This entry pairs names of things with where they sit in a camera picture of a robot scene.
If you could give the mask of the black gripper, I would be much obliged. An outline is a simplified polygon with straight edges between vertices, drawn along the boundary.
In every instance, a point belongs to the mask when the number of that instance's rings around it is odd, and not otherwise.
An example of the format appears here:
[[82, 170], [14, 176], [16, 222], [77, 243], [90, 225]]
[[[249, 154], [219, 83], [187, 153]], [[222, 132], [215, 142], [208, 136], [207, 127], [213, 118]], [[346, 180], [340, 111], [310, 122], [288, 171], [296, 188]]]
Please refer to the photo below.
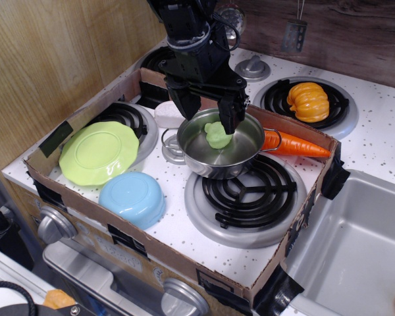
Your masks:
[[219, 118], [226, 134], [233, 134], [244, 120], [248, 107], [247, 82], [230, 67], [228, 47], [209, 40], [193, 49], [175, 49], [175, 58], [163, 60], [159, 68], [171, 99], [180, 114], [193, 118], [201, 99], [217, 102]]

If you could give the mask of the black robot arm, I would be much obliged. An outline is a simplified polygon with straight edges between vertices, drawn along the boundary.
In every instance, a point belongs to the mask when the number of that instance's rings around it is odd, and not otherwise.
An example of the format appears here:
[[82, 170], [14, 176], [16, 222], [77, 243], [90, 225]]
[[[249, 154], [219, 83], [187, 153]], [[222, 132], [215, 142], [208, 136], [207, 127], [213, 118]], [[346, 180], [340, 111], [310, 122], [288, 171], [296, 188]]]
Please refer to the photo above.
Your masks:
[[171, 99], [191, 120], [201, 99], [217, 102], [227, 134], [233, 134], [246, 113], [247, 82], [229, 65], [228, 21], [216, 12], [216, 1], [149, 1], [165, 27], [174, 58], [159, 63]]

